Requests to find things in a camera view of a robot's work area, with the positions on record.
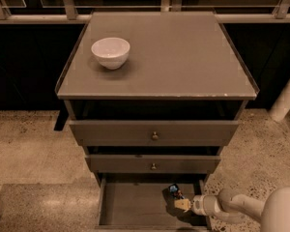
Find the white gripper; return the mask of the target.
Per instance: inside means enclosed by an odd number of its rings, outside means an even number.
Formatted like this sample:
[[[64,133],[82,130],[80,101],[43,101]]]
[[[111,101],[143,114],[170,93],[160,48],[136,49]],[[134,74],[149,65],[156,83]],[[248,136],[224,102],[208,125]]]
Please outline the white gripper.
[[[195,195],[191,202],[186,198],[177,199],[174,201],[174,206],[184,212],[191,209],[200,216],[215,216],[221,211],[218,198],[215,195]]]

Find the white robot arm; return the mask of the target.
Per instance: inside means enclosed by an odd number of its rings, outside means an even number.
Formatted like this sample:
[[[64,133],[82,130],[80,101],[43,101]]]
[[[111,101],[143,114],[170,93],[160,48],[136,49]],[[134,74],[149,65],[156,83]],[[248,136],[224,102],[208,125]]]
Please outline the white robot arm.
[[[247,216],[260,223],[260,232],[290,232],[290,187],[277,188],[265,201],[229,188],[218,195],[195,195],[191,200],[179,193],[174,206],[228,223],[241,223]]]

